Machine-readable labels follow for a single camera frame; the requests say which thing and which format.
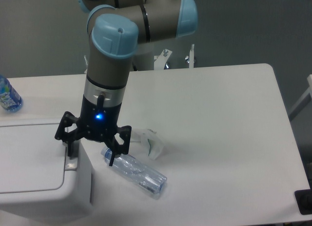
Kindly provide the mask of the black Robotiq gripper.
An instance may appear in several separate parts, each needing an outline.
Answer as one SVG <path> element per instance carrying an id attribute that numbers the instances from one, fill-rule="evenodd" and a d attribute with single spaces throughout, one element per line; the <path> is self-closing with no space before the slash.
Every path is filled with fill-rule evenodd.
<path id="1" fill-rule="evenodd" d="M 77 118 L 71 112 L 65 111 L 58 125 L 55 139 L 65 143 L 68 157 L 73 157 L 73 143 L 83 137 L 96 142 L 105 142 L 112 152 L 109 166 L 113 166 L 115 158 L 129 153 L 132 132 L 132 127 L 129 125 L 117 127 L 120 109 L 121 104 L 98 109 L 95 104 L 83 97 L 80 117 Z M 74 124 L 77 127 L 68 132 L 66 129 Z M 116 134 L 122 143 L 115 138 Z"/>

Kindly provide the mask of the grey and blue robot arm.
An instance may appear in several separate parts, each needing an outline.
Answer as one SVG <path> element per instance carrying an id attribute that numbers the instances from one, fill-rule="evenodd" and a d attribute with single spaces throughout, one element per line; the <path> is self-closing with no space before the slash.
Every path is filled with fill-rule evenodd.
<path id="1" fill-rule="evenodd" d="M 111 161 L 127 154 L 132 128 L 118 127 L 121 104 L 139 44 L 193 34 L 198 27 L 194 0 L 78 0 L 88 12 L 90 58 L 79 117 L 65 112 L 55 138 L 76 154 L 82 138 L 104 143 Z"/>

